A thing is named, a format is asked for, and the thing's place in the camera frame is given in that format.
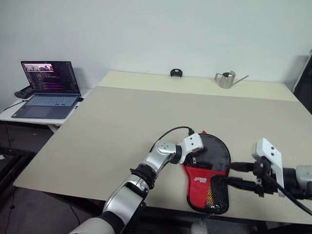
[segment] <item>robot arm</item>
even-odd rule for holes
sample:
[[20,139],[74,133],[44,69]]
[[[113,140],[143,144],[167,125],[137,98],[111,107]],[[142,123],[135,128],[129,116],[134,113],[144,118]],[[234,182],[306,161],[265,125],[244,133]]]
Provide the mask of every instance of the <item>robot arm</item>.
[[[283,168],[281,153],[265,138],[256,143],[252,156],[256,160],[255,163],[233,162],[231,169],[239,172],[253,172],[257,176],[256,183],[229,177],[227,178],[229,185],[254,191],[262,197],[265,193],[275,192],[278,192],[279,196],[285,196],[280,189],[277,189],[278,184],[296,199],[312,199],[311,165],[299,165],[296,170]],[[275,182],[272,183],[272,179],[268,179],[265,175],[270,176]]]
[[110,195],[99,217],[90,218],[70,234],[119,234],[136,222],[144,209],[150,189],[167,163],[182,164],[186,155],[203,149],[199,134],[184,138],[178,145],[158,140],[152,151]]

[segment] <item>laptop screen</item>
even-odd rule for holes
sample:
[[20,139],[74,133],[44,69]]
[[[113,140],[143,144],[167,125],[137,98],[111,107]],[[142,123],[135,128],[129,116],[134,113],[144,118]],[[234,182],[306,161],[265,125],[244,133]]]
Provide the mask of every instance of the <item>laptop screen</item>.
[[71,62],[22,61],[21,64],[35,93],[80,95]]

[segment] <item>black rubber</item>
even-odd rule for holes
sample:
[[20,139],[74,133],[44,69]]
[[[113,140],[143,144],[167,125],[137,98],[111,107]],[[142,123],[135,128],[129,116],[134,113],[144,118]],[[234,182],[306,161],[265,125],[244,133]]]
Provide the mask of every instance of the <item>black rubber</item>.
[[136,169],[130,169],[131,173],[142,178],[150,189],[153,189],[156,173],[146,164],[139,164]]
[[135,192],[137,195],[139,195],[141,198],[145,199],[148,194],[148,189],[144,189],[143,191],[139,189],[136,185],[133,183],[126,183],[125,186]]
[[170,160],[172,164],[178,164],[182,157],[182,147],[179,145],[175,146],[175,156]]
[[309,199],[312,198],[312,181],[309,181],[309,182],[307,183],[307,197],[308,197]]
[[293,168],[283,168],[284,188],[286,190],[298,188],[296,170]]
[[121,218],[119,218],[119,216],[117,216],[111,211],[105,211],[103,214],[98,216],[98,218],[101,218],[105,220],[107,223],[109,223],[109,225],[111,225],[112,228],[114,229],[115,234],[121,233],[121,230],[125,226]]

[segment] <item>table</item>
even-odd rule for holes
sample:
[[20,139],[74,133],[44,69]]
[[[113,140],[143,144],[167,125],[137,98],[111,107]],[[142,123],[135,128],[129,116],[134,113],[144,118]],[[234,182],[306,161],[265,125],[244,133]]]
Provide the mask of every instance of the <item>table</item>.
[[[206,78],[109,72],[53,135],[14,185],[59,195],[106,200],[168,129],[187,125],[219,137],[232,161],[253,162],[252,145],[267,138],[283,166],[311,164],[312,116],[282,83],[242,81],[225,90]],[[179,142],[187,131],[166,138]],[[255,180],[251,173],[230,176]],[[146,203],[194,211],[179,165],[160,173]],[[311,217],[278,194],[264,198],[229,186],[221,217],[312,224]],[[301,201],[312,208],[312,202]]]
[[[81,97],[86,98],[90,93],[92,89],[80,89]],[[17,104],[21,102],[22,99],[18,99],[16,102],[14,102],[12,105]],[[81,104],[81,102],[77,102],[75,108],[72,109],[72,111],[69,113],[67,118],[65,119],[46,119],[46,118],[12,118],[11,116],[25,103],[22,102],[16,106],[13,106],[5,111],[3,111],[0,114],[0,120],[2,121],[9,121],[9,122],[22,122],[22,123],[34,123],[34,124],[43,124],[47,125],[53,133],[55,133],[58,129],[58,126],[61,126],[68,117],[75,111],[76,108]]]

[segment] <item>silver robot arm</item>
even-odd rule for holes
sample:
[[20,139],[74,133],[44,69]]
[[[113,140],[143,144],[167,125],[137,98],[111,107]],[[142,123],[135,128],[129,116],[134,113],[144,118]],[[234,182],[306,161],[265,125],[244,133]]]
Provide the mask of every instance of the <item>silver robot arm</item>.
[[155,143],[152,151],[110,195],[99,217],[90,218],[70,234],[119,234],[139,218],[146,206],[144,200],[154,187],[167,163],[182,164],[186,155],[203,148],[199,134],[184,138],[178,145],[165,140]]

